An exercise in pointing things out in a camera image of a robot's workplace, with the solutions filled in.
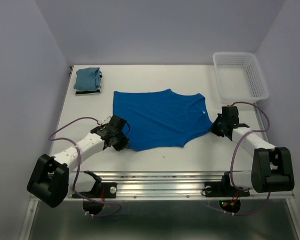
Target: stack of folded cloth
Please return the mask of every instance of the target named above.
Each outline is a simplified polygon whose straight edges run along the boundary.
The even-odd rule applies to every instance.
[[[99,67],[79,69],[76,72],[75,95],[100,94],[102,73]]]

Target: laundry basket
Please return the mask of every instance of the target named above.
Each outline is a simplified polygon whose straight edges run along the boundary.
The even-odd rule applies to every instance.
[[[247,52],[217,52],[213,55],[213,63],[222,103],[255,103],[269,97],[255,55]]]

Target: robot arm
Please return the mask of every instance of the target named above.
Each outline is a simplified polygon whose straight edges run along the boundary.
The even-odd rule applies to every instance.
[[[97,126],[76,145],[81,152],[81,163],[90,156],[112,146],[120,151],[128,146],[129,139],[122,133],[126,121],[118,116],[102,126]],[[72,146],[54,156],[39,157],[27,190],[52,208],[58,206],[72,191],[74,176],[71,173],[78,166],[79,156]],[[99,178],[91,172],[81,174],[76,187],[78,192],[90,191]]]
[[[238,143],[251,129],[239,123],[238,109],[235,106],[223,106],[211,127],[211,132],[220,137],[228,137]],[[291,155],[287,148],[267,143],[258,135],[246,136],[240,146],[253,158],[251,171],[233,173],[235,185],[253,188],[256,192],[291,191],[294,187]],[[229,172],[224,174],[223,184],[229,183]]]

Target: gray wall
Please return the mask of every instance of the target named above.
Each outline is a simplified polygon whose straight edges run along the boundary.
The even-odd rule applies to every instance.
[[[26,185],[56,126],[68,65],[33,0],[0,0],[0,240],[18,239]]]
[[[300,211],[300,0],[286,0],[256,56],[270,92],[259,103],[271,121],[268,137],[291,151]]]
[[[284,0],[36,0],[70,64],[210,64],[255,52]]]

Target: basket mesh side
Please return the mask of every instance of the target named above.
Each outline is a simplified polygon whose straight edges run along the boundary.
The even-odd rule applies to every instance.
[[[235,56],[235,55],[222,55],[217,59],[217,65],[219,66],[239,66],[243,67],[246,56]]]
[[[264,88],[261,79],[259,77],[259,74],[257,73],[257,69],[254,61],[252,61],[245,68],[245,72],[250,83],[252,95],[257,98],[262,96],[264,94]]]

